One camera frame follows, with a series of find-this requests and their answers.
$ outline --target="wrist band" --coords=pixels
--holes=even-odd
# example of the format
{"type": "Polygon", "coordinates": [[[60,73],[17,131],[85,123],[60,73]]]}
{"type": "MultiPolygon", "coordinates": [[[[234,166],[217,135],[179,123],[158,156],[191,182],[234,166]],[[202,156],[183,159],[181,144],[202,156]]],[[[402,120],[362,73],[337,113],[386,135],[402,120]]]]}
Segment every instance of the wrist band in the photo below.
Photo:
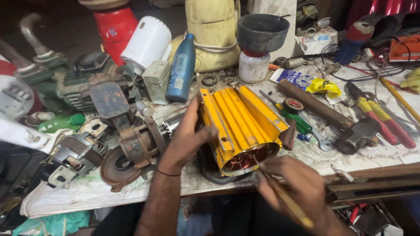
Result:
{"type": "Polygon", "coordinates": [[[169,176],[169,177],[177,177],[177,176],[180,176],[181,175],[181,173],[179,174],[179,175],[169,175],[169,174],[167,174],[167,173],[163,173],[162,171],[160,171],[159,169],[156,169],[159,173],[161,173],[161,174],[163,174],[163,175],[165,175],[165,176],[169,176]]]}

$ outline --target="open-end wrench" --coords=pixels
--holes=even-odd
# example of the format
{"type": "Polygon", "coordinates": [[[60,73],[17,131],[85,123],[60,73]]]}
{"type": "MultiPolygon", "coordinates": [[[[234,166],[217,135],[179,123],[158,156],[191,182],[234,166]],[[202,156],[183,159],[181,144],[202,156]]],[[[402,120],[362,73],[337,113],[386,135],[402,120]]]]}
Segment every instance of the open-end wrench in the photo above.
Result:
{"type": "Polygon", "coordinates": [[[306,123],[308,123],[310,126],[312,126],[312,133],[314,134],[315,138],[318,140],[318,147],[325,151],[330,152],[334,149],[334,143],[328,139],[325,139],[322,137],[322,135],[318,132],[318,130],[315,129],[315,127],[306,119],[306,117],[300,113],[299,117],[302,118],[306,123]]]}
{"type": "Polygon", "coordinates": [[[393,118],[405,131],[407,131],[408,135],[410,135],[410,137],[418,142],[420,140],[420,133],[417,132],[417,130],[411,128],[409,125],[407,125],[405,123],[405,121],[401,120],[399,117],[397,117],[395,114],[389,112],[388,110],[390,110],[389,108],[387,108],[386,103],[382,100],[379,100],[379,103],[381,106],[383,106],[385,109],[384,111],[391,116],[391,118],[393,118]]]}

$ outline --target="hammer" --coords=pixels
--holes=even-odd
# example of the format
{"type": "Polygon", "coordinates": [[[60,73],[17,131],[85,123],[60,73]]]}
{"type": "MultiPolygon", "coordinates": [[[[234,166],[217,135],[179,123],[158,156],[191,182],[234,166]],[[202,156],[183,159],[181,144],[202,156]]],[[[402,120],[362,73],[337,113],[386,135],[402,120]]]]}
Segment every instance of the hammer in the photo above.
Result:
{"type": "Polygon", "coordinates": [[[300,101],[305,108],[312,111],[338,130],[343,131],[335,142],[335,146],[340,152],[352,155],[365,145],[370,147],[378,145],[378,138],[375,135],[381,130],[381,125],[376,120],[372,118],[363,118],[357,123],[354,123],[352,119],[345,117],[331,107],[325,105],[312,96],[312,94],[303,91],[286,79],[280,80],[277,88],[287,97],[300,101]]]}

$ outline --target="white work surface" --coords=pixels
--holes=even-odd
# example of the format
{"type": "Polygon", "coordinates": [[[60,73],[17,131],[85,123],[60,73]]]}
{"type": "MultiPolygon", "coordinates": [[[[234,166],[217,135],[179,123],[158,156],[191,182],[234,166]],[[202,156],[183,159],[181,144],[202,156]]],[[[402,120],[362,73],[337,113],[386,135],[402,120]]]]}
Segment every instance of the white work surface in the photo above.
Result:
{"type": "MultiPolygon", "coordinates": [[[[359,68],[366,68],[364,64],[352,64],[359,68]]],[[[321,78],[321,74],[315,66],[302,66],[295,69],[296,71],[309,74],[321,78]]],[[[284,95],[277,91],[277,84],[269,81],[270,75],[273,72],[267,74],[266,81],[258,84],[246,84],[254,93],[262,98],[259,90],[265,93],[273,92],[271,97],[275,101],[283,101],[284,95]]],[[[403,76],[407,75],[408,71],[403,72],[400,75],[387,77],[388,80],[400,83],[403,80],[403,76]]],[[[337,76],[345,79],[356,78],[364,76],[365,74],[349,69],[342,68],[337,76]]],[[[344,91],[345,82],[340,81],[330,75],[327,78],[335,82],[339,88],[344,91]]],[[[202,87],[201,76],[198,79],[198,84],[194,84],[192,87],[194,91],[190,93],[190,98],[197,93],[198,87],[202,87]]],[[[365,92],[374,92],[375,81],[365,81],[355,83],[361,90],[365,92]]],[[[220,88],[220,83],[216,85],[216,90],[220,88]]],[[[399,93],[406,99],[406,101],[420,113],[420,99],[419,96],[410,94],[405,91],[399,93]]],[[[404,111],[398,106],[395,98],[378,82],[378,98],[385,101],[387,106],[392,109],[398,116],[408,119],[404,111]]],[[[325,97],[318,95],[317,98],[323,101],[325,104],[328,102],[325,97]]],[[[171,112],[184,107],[185,104],[174,103],[167,106],[157,106],[153,113],[153,117],[161,118],[171,112]]],[[[343,115],[356,119],[356,114],[352,108],[348,108],[343,104],[339,103],[331,106],[336,111],[343,115]]],[[[339,134],[335,128],[326,126],[326,122],[317,116],[314,116],[310,112],[308,113],[308,119],[314,125],[314,127],[326,138],[335,140],[339,134]]],[[[157,120],[157,124],[160,124],[162,119],[157,120]]],[[[334,169],[344,170],[347,172],[364,170],[370,168],[379,168],[392,165],[401,165],[420,162],[420,147],[414,149],[406,149],[401,144],[398,146],[391,146],[380,137],[380,144],[378,147],[370,148],[364,147],[355,155],[344,155],[338,150],[331,152],[324,152],[318,148],[318,143],[315,137],[311,137],[309,142],[303,142],[295,139],[293,151],[280,150],[278,155],[288,154],[304,163],[310,165],[314,169],[318,170],[321,175],[334,174],[334,169]]],[[[119,193],[112,193],[110,191],[111,186],[107,185],[102,181],[99,173],[99,169],[92,171],[85,177],[76,177],[71,183],[68,189],[55,188],[52,189],[41,183],[30,195],[28,195],[21,207],[21,214],[26,215],[29,218],[37,218],[45,215],[58,214],[64,212],[72,212],[78,210],[89,210],[107,206],[123,205],[134,202],[144,201],[149,191],[150,179],[152,173],[149,172],[148,180],[144,180],[141,177],[135,182],[127,185],[119,193]]],[[[229,183],[226,185],[217,185],[209,182],[201,173],[196,159],[186,165],[181,175],[181,195],[198,194],[208,191],[216,191],[222,189],[232,189],[237,187],[251,186],[253,184],[253,178],[248,177],[243,180],[229,183]]]]}

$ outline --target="hand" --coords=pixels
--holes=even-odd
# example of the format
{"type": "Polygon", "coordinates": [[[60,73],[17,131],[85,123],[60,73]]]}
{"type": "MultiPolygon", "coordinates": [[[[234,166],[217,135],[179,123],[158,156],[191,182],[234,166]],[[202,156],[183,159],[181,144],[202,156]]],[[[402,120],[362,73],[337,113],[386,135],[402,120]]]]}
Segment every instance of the hand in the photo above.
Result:
{"type": "MultiPolygon", "coordinates": [[[[316,170],[291,156],[269,158],[262,162],[260,167],[267,174],[283,176],[286,179],[291,188],[291,197],[314,223],[311,231],[313,234],[329,236],[339,230],[341,235],[353,235],[327,206],[325,181],[316,170]]],[[[277,212],[290,217],[261,172],[258,173],[258,180],[258,191],[267,203],[277,212]]]]}
{"type": "Polygon", "coordinates": [[[215,126],[206,126],[195,132],[200,101],[201,98],[198,96],[191,100],[168,148],[162,155],[158,167],[160,171],[171,175],[181,173],[182,168],[194,157],[200,146],[219,134],[215,126]]]}

